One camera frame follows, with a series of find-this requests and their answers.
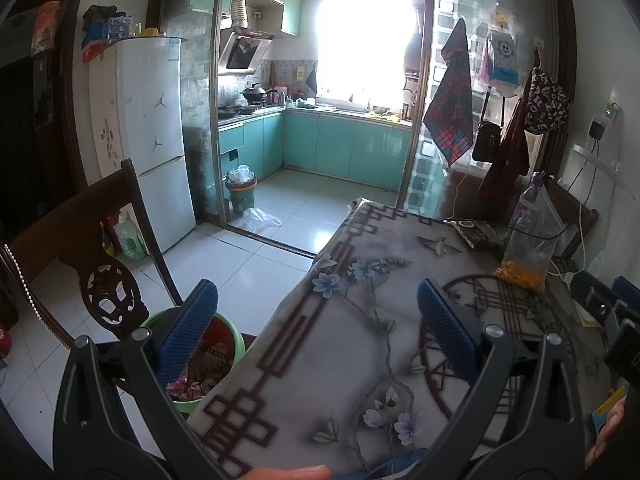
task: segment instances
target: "bright window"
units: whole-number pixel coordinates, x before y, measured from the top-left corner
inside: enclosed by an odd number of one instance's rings
[[[323,0],[318,11],[319,96],[402,108],[411,0]]]

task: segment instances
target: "plaid towel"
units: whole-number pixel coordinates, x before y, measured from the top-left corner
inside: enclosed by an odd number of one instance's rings
[[[463,18],[458,20],[442,48],[442,59],[447,71],[423,122],[451,167],[474,143],[471,68]]]

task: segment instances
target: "white refrigerator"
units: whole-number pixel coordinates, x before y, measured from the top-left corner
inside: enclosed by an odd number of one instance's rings
[[[161,251],[196,225],[180,116],[180,39],[118,41],[89,63],[95,147],[105,177],[130,158]]]

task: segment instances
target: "human hand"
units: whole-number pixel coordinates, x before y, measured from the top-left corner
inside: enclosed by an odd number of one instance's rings
[[[262,468],[252,469],[238,480],[331,480],[331,471],[324,465],[294,469],[293,471]]]
[[[591,464],[607,449],[609,439],[616,434],[616,431],[620,427],[620,422],[622,422],[622,417],[625,416],[625,401],[626,397],[620,399],[615,403],[613,408],[609,410],[607,421],[596,439],[596,444],[591,448],[590,452],[587,453],[587,458],[584,459],[585,469],[590,468]]]

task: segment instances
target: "orange food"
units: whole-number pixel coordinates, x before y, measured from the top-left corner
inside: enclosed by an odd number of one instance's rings
[[[514,285],[542,292],[545,290],[545,275],[537,274],[526,267],[518,265],[516,262],[503,261],[495,272],[494,276],[505,282]]]

